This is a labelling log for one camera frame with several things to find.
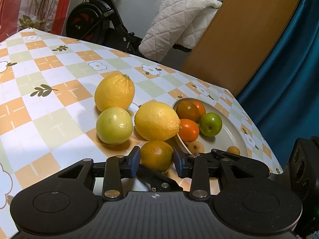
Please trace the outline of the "small tan loquat left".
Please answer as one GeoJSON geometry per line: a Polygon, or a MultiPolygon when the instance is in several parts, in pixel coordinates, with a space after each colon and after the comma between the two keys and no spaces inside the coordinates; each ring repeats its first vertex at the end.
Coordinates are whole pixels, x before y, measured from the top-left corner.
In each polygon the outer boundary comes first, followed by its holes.
{"type": "Polygon", "coordinates": [[[188,150],[191,154],[204,153],[205,149],[199,141],[192,141],[188,143],[188,150]]]}

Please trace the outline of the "red printed backdrop cloth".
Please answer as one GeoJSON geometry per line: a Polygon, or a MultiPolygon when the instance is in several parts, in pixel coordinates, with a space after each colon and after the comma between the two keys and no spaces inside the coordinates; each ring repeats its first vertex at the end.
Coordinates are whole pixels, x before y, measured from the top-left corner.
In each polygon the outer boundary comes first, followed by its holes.
{"type": "Polygon", "coordinates": [[[27,28],[60,35],[71,0],[1,0],[1,41],[27,28]]]}

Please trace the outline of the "orange tangerine back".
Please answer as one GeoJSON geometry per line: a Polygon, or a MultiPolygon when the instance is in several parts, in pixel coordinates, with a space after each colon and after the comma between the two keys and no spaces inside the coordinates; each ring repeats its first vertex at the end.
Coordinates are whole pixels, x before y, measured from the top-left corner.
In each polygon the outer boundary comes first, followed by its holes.
{"type": "Polygon", "coordinates": [[[199,101],[192,101],[192,103],[196,106],[198,110],[199,118],[206,114],[206,109],[202,103],[200,103],[199,101]]]}

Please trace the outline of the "orange tangerine front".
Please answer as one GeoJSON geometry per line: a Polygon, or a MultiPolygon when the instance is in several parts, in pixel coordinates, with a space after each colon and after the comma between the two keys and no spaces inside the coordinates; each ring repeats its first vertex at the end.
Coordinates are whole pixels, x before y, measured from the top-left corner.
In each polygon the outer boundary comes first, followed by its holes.
{"type": "Polygon", "coordinates": [[[184,142],[195,141],[200,133],[198,125],[190,119],[181,119],[179,137],[184,142]]]}

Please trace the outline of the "small green apple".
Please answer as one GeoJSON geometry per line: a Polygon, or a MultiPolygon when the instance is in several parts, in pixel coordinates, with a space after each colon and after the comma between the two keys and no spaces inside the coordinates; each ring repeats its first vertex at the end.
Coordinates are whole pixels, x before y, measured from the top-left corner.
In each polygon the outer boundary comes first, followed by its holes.
{"type": "Polygon", "coordinates": [[[222,119],[216,113],[209,112],[202,115],[199,127],[204,136],[213,137],[220,133],[222,129],[222,119]]]}

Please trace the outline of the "green-speckled orange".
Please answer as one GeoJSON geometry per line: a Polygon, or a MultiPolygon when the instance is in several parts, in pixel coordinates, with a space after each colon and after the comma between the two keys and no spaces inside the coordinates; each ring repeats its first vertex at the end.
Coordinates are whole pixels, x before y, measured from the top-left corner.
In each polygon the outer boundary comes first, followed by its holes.
{"type": "Polygon", "coordinates": [[[165,174],[173,165],[173,148],[164,141],[148,141],[141,147],[141,164],[165,174]]]}

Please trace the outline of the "white quilted blanket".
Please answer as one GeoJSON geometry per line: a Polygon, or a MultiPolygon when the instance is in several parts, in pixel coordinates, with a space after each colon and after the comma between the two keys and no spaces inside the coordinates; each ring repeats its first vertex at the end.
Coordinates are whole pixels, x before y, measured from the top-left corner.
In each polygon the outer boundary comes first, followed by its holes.
{"type": "Polygon", "coordinates": [[[174,45],[192,50],[221,5],[218,0],[163,0],[139,45],[140,53],[160,62],[174,45]]]}

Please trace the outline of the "pale green apple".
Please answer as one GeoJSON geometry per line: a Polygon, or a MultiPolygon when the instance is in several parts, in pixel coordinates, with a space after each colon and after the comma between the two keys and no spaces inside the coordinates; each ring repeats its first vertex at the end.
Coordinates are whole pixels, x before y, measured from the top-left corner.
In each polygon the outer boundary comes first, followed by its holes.
{"type": "Polygon", "coordinates": [[[130,114],[120,107],[104,110],[96,122],[96,132],[102,142],[108,145],[120,145],[126,142],[133,131],[130,114]]]}

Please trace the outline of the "dark red-green tomato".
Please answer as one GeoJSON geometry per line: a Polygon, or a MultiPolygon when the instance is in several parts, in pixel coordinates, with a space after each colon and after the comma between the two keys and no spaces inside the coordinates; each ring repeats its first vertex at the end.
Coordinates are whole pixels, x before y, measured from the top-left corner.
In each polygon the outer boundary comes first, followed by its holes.
{"type": "Polygon", "coordinates": [[[194,122],[198,122],[200,118],[197,107],[186,100],[183,100],[178,104],[176,113],[180,119],[190,119],[194,122]]]}

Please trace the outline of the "yellow lemon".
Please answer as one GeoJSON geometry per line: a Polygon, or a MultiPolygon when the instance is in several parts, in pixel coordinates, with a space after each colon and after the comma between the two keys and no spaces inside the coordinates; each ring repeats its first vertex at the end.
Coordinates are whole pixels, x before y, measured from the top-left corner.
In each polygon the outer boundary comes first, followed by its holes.
{"type": "Polygon", "coordinates": [[[166,141],[179,133],[181,121],[172,107],[159,101],[148,101],[136,112],[135,129],[148,140],[166,141]]]}
{"type": "Polygon", "coordinates": [[[94,100],[100,112],[111,108],[129,108],[135,96],[135,86],[130,77],[118,73],[105,77],[95,90],[94,100]]]}

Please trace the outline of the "checkered floral tablecloth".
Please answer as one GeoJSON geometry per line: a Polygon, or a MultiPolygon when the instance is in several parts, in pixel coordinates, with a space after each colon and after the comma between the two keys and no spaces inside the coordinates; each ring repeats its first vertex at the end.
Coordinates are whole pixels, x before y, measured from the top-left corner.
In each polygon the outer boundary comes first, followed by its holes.
{"type": "Polygon", "coordinates": [[[204,101],[236,127],[250,158],[282,172],[227,89],[116,49],[29,28],[1,42],[1,238],[17,232],[9,206],[22,189],[83,158],[103,162],[144,144],[137,133],[118,146],[105,145],[96,135],[95,90],[116,73],[134,83],[131,115],[151,100],[168,105],[187,97],[204,101]]]}

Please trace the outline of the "small tan loquat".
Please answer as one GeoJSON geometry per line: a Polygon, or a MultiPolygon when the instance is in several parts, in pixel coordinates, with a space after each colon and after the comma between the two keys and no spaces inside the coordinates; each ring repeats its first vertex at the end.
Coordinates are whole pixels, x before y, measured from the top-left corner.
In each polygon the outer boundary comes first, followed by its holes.
{"type": "Polygon", "coordinates": [[[228,153],[232,153],[232,154],[235,154],[235,155],[240,155],[240,150],[238,147],[236,146],[230,146],[228,147],[228,149],[226,150],[228,153]]]}
{"type": "Polygon", "coordinates": [[[204,153],[205,149],[199,141],[192,141],[188,143],[188,150],[191,154],[204,153]]]}

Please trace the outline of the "orange tangerine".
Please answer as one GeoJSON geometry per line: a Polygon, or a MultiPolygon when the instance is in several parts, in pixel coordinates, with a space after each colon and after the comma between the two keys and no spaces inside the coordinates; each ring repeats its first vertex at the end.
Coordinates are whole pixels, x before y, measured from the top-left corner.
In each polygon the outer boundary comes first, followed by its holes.
{"type": "Polygon", "coordinates": [[[195,141],[200,133],[198,125],[190,119],[181,119],[179,137],[184,142],[195,141]]]}
{"type": "Polygon", "coordinates": [[[202,103],[200,103],[199,101],[192,101],[192,103],[196,106],[198,110],[199,118],[206,114],[206,109],[202,103]]]}

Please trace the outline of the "teal blue curtain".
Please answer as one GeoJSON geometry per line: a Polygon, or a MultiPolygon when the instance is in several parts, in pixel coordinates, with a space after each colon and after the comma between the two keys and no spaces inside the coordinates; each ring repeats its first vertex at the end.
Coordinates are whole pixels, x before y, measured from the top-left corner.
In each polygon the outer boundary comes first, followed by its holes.
{"type": "Polygon", "coordinates": [[[237,96],[281,166],[318,135],[318,0],[300,0],[277,44],[237,96]]]}

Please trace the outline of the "black exercise bike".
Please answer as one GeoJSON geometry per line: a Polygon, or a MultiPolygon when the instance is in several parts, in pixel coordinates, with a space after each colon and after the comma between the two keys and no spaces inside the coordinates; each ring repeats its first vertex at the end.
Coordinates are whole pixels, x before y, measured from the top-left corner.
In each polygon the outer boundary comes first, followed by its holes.
{"type": "Polygon", "coordinates": [[[114,0],[88,0],[70,13],[65,27],[69,38],[95,43],[142,57],[142,41],[124,26],[114,0]]]}

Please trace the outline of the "small tan loquat right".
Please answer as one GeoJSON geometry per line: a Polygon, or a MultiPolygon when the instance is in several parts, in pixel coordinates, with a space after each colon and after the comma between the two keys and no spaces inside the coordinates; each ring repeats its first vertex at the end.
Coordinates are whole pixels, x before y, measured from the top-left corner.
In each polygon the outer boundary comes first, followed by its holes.
{"type": "Polygon", "coordinates": [[[232,154],[235,154],[235,155],[240,155],[240,150],[238,147],[236,146],[230,146],[228,147],[228,149],[226,150],[228,153],[232,153],[232,154]]]}

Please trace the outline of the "brown wooden board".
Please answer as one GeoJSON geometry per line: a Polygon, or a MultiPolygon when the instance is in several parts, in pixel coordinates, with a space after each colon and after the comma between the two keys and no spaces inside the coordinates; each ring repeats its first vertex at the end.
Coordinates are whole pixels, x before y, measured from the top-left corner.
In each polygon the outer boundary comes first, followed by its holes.
{"type": "Polygon", "coordinates": [[[279,40],[298,3],[224,0],[182,71],[238,95],[279,40]]]}

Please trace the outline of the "white round plate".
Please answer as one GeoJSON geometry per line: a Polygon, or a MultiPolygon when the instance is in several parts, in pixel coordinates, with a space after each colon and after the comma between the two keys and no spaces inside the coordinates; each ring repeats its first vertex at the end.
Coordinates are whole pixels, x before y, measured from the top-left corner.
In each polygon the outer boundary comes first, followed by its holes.
{"type": "MultiPolygon", "coordinates": [[[[192,98],[182,98],[175,102],[173,109],[177,109],[178,104],[183,101],[196,101],[192,98]]],[[[221,151],[226,151],[230,146],[236,146],[239,149],[240,155],[243,155],[244,157],[248,157],[248,151],[246,148],[246,144],[241,137],[239,131],[236,129],[236,127],[231,123],[231,121],[224,116],[219,110],[217,110],[215,107],[209,105],[206,102],[197,100],[200,104],[203,105],[207,113],[213,112],[220,116],[222,120],[222,129],[220,133],[214,137],[206,137],[202,135],[202,133],[199,133],[198,138],[196,139],[195,144],[199,145],[200,153],[210,153],[212,149],[219,149],[221,151]]],[[[184,142],[179,134],[174,136],[174,139],[177,143],[177,151],[183,152],[186,154],[191,154],[191,151],[188,149],[188,144],[184,142]]],[[[172,166],[172,171],[168,172],[168,176],[172,179],[175,179],[178,181],[179,179],[183,178],[177,178],[178,174],[176,172],[175,165],[172,166]]]]}

